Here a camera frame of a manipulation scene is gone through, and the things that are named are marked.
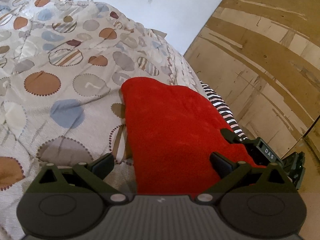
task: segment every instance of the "white logo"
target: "white logo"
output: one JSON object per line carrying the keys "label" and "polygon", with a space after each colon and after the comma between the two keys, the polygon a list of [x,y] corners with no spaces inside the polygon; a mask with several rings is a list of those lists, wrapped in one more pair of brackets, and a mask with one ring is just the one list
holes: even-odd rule
{"label": "white logo", "polygon": [[159,202],[159,203],[162,203],[163,201],[165,201],[165,198],[159,198],[159,199],[157,199],[157,201]]}

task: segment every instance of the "red cloth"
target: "red cloth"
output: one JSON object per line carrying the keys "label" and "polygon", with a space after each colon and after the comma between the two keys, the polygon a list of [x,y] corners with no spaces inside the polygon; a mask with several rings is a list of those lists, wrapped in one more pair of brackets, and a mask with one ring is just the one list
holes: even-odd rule
{"label": "red cloth", "polygon": [[130,78],[121,87],[138,194],[195,197],[220,180],[209,156],[256,167],[245,147],[229,144],[230,126],[199,93],[152,78]]}

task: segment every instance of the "polka dot bedspread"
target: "polka dot bedspread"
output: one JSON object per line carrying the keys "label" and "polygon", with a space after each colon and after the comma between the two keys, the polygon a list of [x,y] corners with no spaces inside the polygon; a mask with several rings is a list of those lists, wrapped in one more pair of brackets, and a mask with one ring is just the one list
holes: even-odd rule
{"label": "polka dot bedspread", "polygon": [[134,190],[125,80],[152,77],[205,96],[165,39],[94,1],[1,0],[0,70],[0,239],[22,238],[15,210],[45,163],[112,153],[107,182]]}

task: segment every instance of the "triangular cutout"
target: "triangular cutout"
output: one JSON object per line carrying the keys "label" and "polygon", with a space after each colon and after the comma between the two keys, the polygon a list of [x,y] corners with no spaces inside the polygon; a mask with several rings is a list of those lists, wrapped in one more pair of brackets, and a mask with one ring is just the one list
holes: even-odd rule
{"label": "triangular cutout", "polygon": [[273,183],[284,183],[284,180],[282,179],[280,173],[277,170],[271,171],[268,181]]}
{"label": "triangular cutout", "polygon": [[47,170],[45,174],[42,176],[39,183],[41,184],[41,183],[49,183],[49,182],[55,182],[55,181],[57,181],[57,178],[54,175],[53,171]]}

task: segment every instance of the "black and white striped cloth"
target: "black and white striped cloth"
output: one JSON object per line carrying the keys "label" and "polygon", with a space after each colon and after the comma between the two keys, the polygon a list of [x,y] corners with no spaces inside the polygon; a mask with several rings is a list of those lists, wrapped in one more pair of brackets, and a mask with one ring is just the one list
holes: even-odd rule
{"label": "black and white striped cloth", "polygon": [[209,85],[203,83],[201,85],[204,89],[204,92],[207,94],[209,101],[211,104],[218,110],[219,114],[222,115],[224,120],[230,125],[231,129],[241,138],[247,139],[247,136],[240,129],[236,120],[233,117],[233,114],[229,108],[229,106],[225,103],[221,96],[219,96]]}

